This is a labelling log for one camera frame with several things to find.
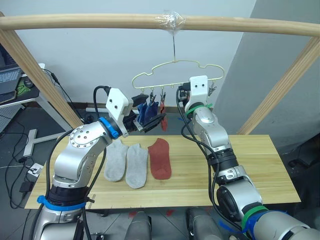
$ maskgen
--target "wooden rod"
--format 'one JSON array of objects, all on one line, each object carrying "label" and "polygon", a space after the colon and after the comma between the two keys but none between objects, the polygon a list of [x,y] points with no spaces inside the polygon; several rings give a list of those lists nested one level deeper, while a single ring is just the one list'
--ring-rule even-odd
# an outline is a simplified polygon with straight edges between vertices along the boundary
[{"label": "wooden rod", "polygon": [[312,37],[293,64],[243,124],[238,134],[250,134],[305,74],[320,55],[320,38]]},{"label": "wooden rod", "polygon": [[[79,13],[6,16],[0,19],[0,29],[57,29],[57,28],[117,28],[163,29],[159,14]],[[228,31],[302,35],[320,37],[320,24],[273,19],[184,16],[182,30]]]},{"label": "wooden rod", "polygon": [[76,128],[83,124],[46,77],[14,30],[0,29],[0,43],[71,127]]}]

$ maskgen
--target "power strip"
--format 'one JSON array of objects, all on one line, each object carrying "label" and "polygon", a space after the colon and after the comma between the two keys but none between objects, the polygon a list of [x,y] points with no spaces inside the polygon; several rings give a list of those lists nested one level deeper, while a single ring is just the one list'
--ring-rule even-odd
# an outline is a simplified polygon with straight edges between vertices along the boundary
[{"label": "power strip", "polygon": [[44,168],[44,166],[42,166],[38,163],[35,163],[30,167],[31,170],[28,171],[28,174],[35,176],[37,178],[37,177],[39,177],[39,174],[41,173],[43,168]]}]

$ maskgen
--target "gray wall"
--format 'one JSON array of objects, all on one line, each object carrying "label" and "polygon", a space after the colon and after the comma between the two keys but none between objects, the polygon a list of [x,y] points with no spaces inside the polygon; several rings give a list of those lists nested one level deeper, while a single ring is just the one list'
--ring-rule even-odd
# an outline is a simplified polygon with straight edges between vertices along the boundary
[{"label": "gray wall", "polygon": [[[257,0],[251,17],[320,23],[320,1]],[[229,134],[246,122],[308,40],[279,34],[243,35],[214,107]],[[319,132],[318,59],[251,134],[269,134],[279,152],[288,152]]]}]

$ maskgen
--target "green tape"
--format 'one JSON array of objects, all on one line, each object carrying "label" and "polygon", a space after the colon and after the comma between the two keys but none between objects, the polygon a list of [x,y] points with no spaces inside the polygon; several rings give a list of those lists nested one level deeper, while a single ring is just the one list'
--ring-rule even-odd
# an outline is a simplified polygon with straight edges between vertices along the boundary
[{"label": "green tape", "polygon": [[266,208],[265,206],[255,206],[254,208],[251,208],[249,211],[247,211],[241,221],[241,228],[242,230],[245,229],[246,227],[246,223],[248,221],[248,219],[253,215],[255,214],[256,212],[259,212],[261,210],[267,210],[268,211],[268,208]]},{"label": "green tape", "polygon": [[211,108],[211,107],[212,107],[212,103],[207,104],[207,105],[199,105],[199,106],[195,106],[195,107],[193,107],[193,108],[189,109],[189,111],[187,111],[185,115],[187,115],[187,116],[188,116],[190,113],[193,113],[193,111],[194,111],[194,110],[196,110],[197,108],[201,108],[201,107],[208,107],[208,108]]}]

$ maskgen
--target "clothespin clip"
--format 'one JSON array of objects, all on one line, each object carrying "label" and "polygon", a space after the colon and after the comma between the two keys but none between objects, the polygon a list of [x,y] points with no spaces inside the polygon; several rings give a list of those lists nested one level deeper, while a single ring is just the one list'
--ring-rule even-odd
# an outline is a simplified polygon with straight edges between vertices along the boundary
[{"label": "clothespin clip", "polygon": [[164,87],[161,88],[161,102],[165,103],[165,99],[166,99],[166,92],[164,92]]},{"label": "clothespin clip", "polygon": [[214,92],[214,90],[216,90],[217,86],[215,86],[215,83],[212,81],[212,85],[211,87],[209,87],[209,91],[208,91],[208,97],[211,96],[211,94]]},{"label": "clothespin clip", "polygon": [[155,98],[156,98],[157,95],[154,95],[154,89],[151,88],[151,92],[150,92],[150,103],[154,103],[155,101]]}]

